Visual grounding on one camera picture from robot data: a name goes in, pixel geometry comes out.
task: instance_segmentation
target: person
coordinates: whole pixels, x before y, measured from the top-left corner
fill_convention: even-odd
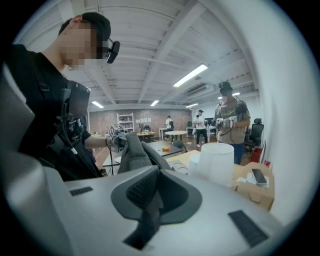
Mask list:
[[[224,125],[218,132],[217,140],[227,143],[234,148],[234,163],[240,165],[245,151],[246,127],[250,126],[250,113],[244,100],[233,96],[233,89],[229,82],[219,84],[222,101],[215,109],[214,120],[223,119]]]
[[[204,137],[204,142],[208,143],[208,137],[207,137],[207,129],[205,126],[205,118],[203,115],[203,112],[201,109],[198,111],[198,114],[193,119],[193,124],[196,128],[196,146],[200,148],[199,140],[200,135],[202,134]]]
[[[173,131],[173,125],[174,121],[171,119],[170,115],[167,116],[166,120],[165,120],[165,125],[166,125],[166,131],[167,132],[171,132]]]
[[[106,45],[110,34],[111,26],[107,18],[95,12],[87,12],[63,23],[57,38],[43,52],[28,51],[24,45],[15,44],[5,60],[26,98],[26,104],[35,114],[19,151],[39,159],[44,165],[54,167],[64,181],[102,177],[86,148],[106,147],[107,140],[91,136],[86,129],[82,140],[73,145],[78,156],[70,153],[70,148],[65,149],[52,163],[43,154],[57,134],[55,122],[56,116],[61,113],[60,93],[69,82],[63,76],[65,67],[77,68],[84,65],[87,59],[102,59],[106,51],[103,45]],[[37,79],[36,73],[45,82],[45,89],[50,94],[49,102],[43,97],[43,84]]]

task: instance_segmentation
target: black pants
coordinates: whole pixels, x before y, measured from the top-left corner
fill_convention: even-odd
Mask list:
[[[165,132],[172,132],[173,130],[170,128],[170,129],[167,129]]]
[[[196,129],[196,144],[199,144],[200,134],[204,137],[204,142],[208,143],[207,130],[206,129]]]

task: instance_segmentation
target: fluorescent light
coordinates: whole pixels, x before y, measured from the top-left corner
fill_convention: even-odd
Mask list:
[[[206,70],[208,67],[205,65],[200,65],[195,70],[191,71],[189,74],[187,74],[184,78],[182,78],[180,81],[176,82],[173,86],[179,87],[180,85],[184,84],[186,81],[190,80],[191,78],[195,77],[202,71]]]
[[[191,107],[196,106],[196,105],[198,105],[198,103],[192,104],[190,106],[186,106],[186,108],[191,108]]]
[[[240,95],[240,92],[236,92],[236,93],[233,93],[233,94],[232,94],[232,96],[237,96],[237,95]]]
[[[153,107],[154,105],[156,105],[159,102],[159,100],[155,100],[152,104],[151,107]]]
[[[99,107],[100,109],[103,109],[104,106],[100,105],[98,102],[96,101],[92,101],[92,104],[96,105],[97,107]]]

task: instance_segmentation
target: brick wall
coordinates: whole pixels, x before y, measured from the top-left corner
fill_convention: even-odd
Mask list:
[[[112,124],[117,124],[117,113],[128,115],[133,113],[134,131],[139,132],[139,123],[136,119],[151,118],[151,122],[144,122],[155,132],[154,136],[159,137],[159,128],[165,128],[167,116],[171,116],[175,130],[186,130],[187,123],[192,120],[191,111],[186,109],[128,109],[128,110],[107,110],[90,112],[90,132],[97,132],[100,135],[106,134]]]

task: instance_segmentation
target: floor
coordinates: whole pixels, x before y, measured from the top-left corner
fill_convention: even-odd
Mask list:
[[[192,151],[192,150],[197,150],[197,151],[201,151],[201,147],[197,147],[196,145],[196,139],[193,137],[186,137],[185,135],[182,136],[182,141],[185,145],[185,147],[187,148],[188,151]],[[204,144],[205,140],[203,137],[200,138],[200,146],[202,146]],[[217,142],[217,138],[215,136],[210,136],[210,142]],[[102,169],[102,165],[104,163],[104,161],[107,159],[107,157],[109,156],[109,149],[107,149],[106,147],[103,148],[96,148],[94,150],[93,153],[95,160],[96,160],[96,166],[99,169]],[[245,152],[243,154],[242,157],[242,161],[241,161],[241,165],[245,166],[250,162],[250,158],[249,158],[249,152]]]

